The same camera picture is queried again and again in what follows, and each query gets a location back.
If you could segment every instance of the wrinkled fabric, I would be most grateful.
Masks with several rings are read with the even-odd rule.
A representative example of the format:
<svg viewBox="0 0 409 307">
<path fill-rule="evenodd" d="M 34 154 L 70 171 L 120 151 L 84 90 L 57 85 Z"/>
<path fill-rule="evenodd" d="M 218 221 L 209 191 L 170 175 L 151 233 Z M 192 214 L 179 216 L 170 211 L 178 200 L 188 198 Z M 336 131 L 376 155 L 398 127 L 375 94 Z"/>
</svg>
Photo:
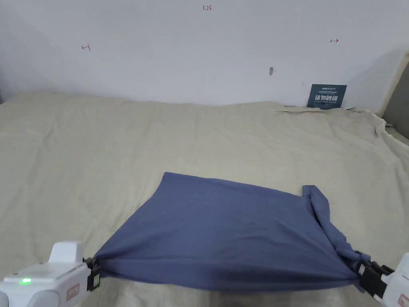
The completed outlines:
<svg viewBox="0 0 409 307">
<path fill-rule="evenodd" d="M 96 254 L 103 276 L 217 291 L 298 291 L 358 281 L 355 252 L 313 185 L 303 196 L 165 173 Z"/>
</svg>

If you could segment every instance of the gray headboard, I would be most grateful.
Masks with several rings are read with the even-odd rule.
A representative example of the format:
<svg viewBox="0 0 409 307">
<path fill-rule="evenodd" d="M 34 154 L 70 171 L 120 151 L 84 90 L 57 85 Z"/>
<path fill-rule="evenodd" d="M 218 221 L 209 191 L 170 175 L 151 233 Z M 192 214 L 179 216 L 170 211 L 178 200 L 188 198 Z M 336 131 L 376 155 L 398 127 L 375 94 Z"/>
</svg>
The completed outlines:
<svg viewBox="0 0 409 307">
<path fill-rule="evenodd" d="M 397 132 L 409 139 L 409 63 L 393 91 L 383 118 Z"/>
</svg>

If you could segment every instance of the green led light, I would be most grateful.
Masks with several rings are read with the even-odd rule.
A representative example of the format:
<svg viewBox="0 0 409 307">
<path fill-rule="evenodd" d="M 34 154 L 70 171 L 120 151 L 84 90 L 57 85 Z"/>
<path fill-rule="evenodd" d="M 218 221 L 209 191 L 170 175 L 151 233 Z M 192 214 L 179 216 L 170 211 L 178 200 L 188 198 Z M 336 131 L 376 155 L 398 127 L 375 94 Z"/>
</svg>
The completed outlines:
<svg viewBox="0 0 409 307">
<path fill-rule="evenodd" d="M 20 284 L 31 284 L 31 278 L 23 278 Z"/>
</svg>

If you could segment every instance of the mattress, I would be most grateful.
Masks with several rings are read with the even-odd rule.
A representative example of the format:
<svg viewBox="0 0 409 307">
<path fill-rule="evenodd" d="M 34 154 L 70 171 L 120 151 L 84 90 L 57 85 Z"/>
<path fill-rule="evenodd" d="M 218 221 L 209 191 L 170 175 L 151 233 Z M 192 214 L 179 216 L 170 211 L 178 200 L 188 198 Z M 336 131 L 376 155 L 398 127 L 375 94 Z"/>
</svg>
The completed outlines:
<svg viewBox="0 0 409 307">
<path fill-rule="evenodd" d="M 156 190 L 164 172 L 301 195 L 316 185 L 351 245 L 395 267 L 409 251 L 409 147 L 358 109 L 272 102 L 199 106 L 25 93 L 0 106 L 0 276 L 85 256 Z M 372 306 L 355 287 L 240 295 L 104 279 L 82 306 Z"/>
</svg>

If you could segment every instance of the label sticker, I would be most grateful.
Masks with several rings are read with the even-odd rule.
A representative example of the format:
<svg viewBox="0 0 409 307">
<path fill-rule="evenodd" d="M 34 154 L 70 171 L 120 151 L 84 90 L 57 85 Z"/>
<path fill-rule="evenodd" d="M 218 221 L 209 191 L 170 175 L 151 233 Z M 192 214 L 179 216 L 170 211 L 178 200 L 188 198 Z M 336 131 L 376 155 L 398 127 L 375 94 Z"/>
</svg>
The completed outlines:
<svg viewBox="0 0 409 307">
<path fill-rule="evenodd" d="M 409 307 L 409 298 L 407 298 L 406 296 L 404 296 L 403 294 L 399 297 L 399 301 L 398 301 L 399 305 L 401 305 L 402 307 Z"/>
<path fill-rule="evenodd" d="M 72 288 L 69 288 L 67 291 L 67 301 L 72 299 L 74 296 L 77 296 L 79 293 L 79 284 L 76 284 Z"/>
</svg>

